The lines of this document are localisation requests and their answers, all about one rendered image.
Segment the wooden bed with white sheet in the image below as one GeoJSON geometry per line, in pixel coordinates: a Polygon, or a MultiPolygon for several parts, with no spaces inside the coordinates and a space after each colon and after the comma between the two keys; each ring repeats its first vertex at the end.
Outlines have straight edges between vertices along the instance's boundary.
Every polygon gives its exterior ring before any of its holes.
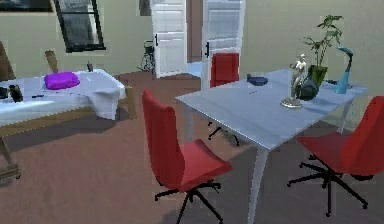
{"type": "Polygon", "coordinates": [[[92,114],[116,120],[125,110],[130,119],[136,117],[131,86],[124,85],[103,69],[75,74],[80,84],[61,90],[47,89],[42,76],[0,81],[0,87],[8,89],[8,98],[0,99],[0,182],[21,177],[21,169],[4,141],[8,136],[92,114]],[[13,101],[10,85],[20,87],[22,102],[13,101]]]}

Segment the small dark object on bed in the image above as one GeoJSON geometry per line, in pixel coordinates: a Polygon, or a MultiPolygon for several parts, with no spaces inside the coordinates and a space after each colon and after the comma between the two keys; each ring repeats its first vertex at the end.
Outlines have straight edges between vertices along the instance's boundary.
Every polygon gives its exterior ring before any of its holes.
{"type": "Polygon", "coordinates": [[[14,102],[22,102],[23,95],[18,85],[10,85],[9,86],[10,96],[12,97],[14,102]]]}

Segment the red office chair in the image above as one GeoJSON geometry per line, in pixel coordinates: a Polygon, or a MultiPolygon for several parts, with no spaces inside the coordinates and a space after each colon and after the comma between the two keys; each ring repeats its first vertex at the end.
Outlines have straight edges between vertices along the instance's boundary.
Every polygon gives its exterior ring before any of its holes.
{"type": "Polygon", "coordinates": [[[336,182],[350,195],[368,207],[368,202],[343,180],[344,174],[355,180],[371,180],[384,171],[384,96],[375,96],[367,106],[365,113],[351,135],[337,131],[322,136],[302,136],[297,140],[311,152],[309,160],[318,160],[324,168],[301,162],[300,168],[315,170],[315,174],[289,180],[287,186],[312,179],[322,179],[322,188],[327,189],[327,212],[332,212],[332,182],[336,182]]]}
{"type": "Polygon", "coordinates": [[[215,53],[212,57],[210,88],[239,80],[239,54],[215,53]]]}
{"type": "Polygon", "coordinates": [[[167,188],[167,191],[157,193],[154,200],[184,193],[176,221],[176,224],[180,224],[187,202],[193,202],[197,196],[216,216],[219,224],[223,224],[222,216],[200,189],[211,187],[218,191],[221,184],[215,182],[214,178],[229,172],[231,164],[214,154],[201,139],[180,145],[174,108],[157,100],[150,90],[143,91],[142,106],[151,169],[159,185],[167,188]]]}

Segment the pale blue table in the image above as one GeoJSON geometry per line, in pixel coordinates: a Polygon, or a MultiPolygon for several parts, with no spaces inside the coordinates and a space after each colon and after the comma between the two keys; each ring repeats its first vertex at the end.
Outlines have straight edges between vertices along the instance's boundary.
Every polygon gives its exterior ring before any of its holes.
{"type": "Polygon", "coordinates": [[[281,101],[288,96],[292,72],[282,69],[264,76],[268,83],[263,86],[240,80],[177,98],[184,104],[187,141],[193,138],[192,113],[196,111],[257,148],[247,224],[254,224],[268,154],[339,106],[344,107],[339,120],[339,127],[343,128],[353,100],[367,91],[354,84],[345,94],[337,94],[334,85],[325,83],[313,100],[304,102],[300,109],[289,109],[281,101]]]}

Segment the dark blue bowl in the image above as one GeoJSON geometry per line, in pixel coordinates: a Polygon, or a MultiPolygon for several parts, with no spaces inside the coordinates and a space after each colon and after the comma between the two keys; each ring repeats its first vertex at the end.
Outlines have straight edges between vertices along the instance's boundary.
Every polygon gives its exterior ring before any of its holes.
{"type": "Polygon", "coordinates": [[[268,83],[268,79],[261,76],[252,76],[251,74],[247,75],[247,82],[254,86],[263,86],[268,83]]]}

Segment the white room door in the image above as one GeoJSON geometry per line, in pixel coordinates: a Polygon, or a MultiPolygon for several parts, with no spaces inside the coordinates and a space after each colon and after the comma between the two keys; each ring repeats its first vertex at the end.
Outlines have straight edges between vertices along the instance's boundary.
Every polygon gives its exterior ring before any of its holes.
{"type": "Polygon", "coordinates": [[[150,0],[157,78],[187,71],[186,0],[150,0]],[[155,45],[155,34],[158,46],[155,45]]]}
{"type": "Polygon", "coordinates": [[[241,54],[246,0],[204,0],[202,25],[201,89],[210,87],[212,56],[215,53],[241,54]],[[205,56],[210,43],[209,58],[205,56]]]}

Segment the silver figure statue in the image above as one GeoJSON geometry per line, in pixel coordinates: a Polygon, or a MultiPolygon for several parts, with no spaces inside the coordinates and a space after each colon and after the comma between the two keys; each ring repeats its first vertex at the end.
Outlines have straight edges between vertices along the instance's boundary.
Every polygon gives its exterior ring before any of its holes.
{"type": "Polygon", "coordinates": [[[290,68],[293,70],[292,72],[292,80],[291,80],[291,96],[283,99],[281,101],[281,105],[287,108],[301,108],[302,105],[300,100],[298,99],[300,83],[302,81],[302,74],[306,67],[306,56],[301,54],[297,57],[295,63],[290,65],[290,68]]]}

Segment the dark round vase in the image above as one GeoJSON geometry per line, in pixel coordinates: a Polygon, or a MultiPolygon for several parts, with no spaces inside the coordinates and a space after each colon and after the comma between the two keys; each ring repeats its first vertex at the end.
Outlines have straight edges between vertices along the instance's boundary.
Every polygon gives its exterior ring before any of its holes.
{"type": "Polygon", "coordinates": [[[314,99],[319,92],[319,86],[315,83],[314,78],[308,75],[300,82],[298,88],[298,98],[304,101],[314,99]]]}

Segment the purple pillow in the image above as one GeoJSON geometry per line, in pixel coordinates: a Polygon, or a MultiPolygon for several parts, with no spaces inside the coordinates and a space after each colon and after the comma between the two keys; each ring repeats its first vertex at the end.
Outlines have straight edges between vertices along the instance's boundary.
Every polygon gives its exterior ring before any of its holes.
{"type": "Polygon", "coordinates": [[[78,76],[73,72],[59,72],[44,77],[45,86],[49,90],[72,88],[80,84],[78,76]]]}

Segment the black framed window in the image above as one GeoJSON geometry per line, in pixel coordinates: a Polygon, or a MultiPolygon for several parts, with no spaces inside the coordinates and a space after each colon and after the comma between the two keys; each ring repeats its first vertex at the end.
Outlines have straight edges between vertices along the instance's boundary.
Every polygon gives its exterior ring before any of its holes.
{"type": "Polygon", "coordinates": [[[97,0],[53,0],[67,53],[105,50],[97,0]]]}

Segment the green house plant in pot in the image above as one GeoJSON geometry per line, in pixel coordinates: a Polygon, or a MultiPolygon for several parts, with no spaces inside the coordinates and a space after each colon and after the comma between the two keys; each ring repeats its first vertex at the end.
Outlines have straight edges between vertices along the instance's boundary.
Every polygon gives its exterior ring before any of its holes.
{"type": "Polygon", "coordinates": [[[317,25],[324,36],[320,40],[312,37],[305,37],[303,43],[310,46],[314,52],[315,63],[308,68],[308,76],[311,77],[317,86],[320,86],[328,71],[328,67],[323,65],[326,51],[333,46],[333,43],[340,43],[342,31],[335,24],[336,21],[343,19],[341,15],[326,15],[323,21],[317,25]]]}

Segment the light blue desk lamp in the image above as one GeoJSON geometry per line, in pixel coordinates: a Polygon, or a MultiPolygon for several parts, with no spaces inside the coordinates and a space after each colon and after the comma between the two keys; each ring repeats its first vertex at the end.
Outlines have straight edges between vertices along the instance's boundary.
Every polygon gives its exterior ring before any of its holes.
{"type": "Polygon", "coordinates": [[[349,76],[350,76],[350,70],[351,70],[351,65],[353,60],[353,52],[345,46],[338,46],[337,49],[344,52],[348,56],[347,67],[342,77],[338,80],[337,87],[335,90],[337,94],[345,94],[347,91],[347,87],[349,86],[349,76]]]}

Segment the dark framed picture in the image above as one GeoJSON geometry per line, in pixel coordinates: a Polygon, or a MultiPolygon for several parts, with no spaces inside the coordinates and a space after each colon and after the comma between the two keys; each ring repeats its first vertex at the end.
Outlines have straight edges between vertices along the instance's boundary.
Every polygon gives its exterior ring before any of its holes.
{"type": "Polygon", "coordinates": [[[0,12],[52,12],[50,0],[0,0],[0,12]]]}

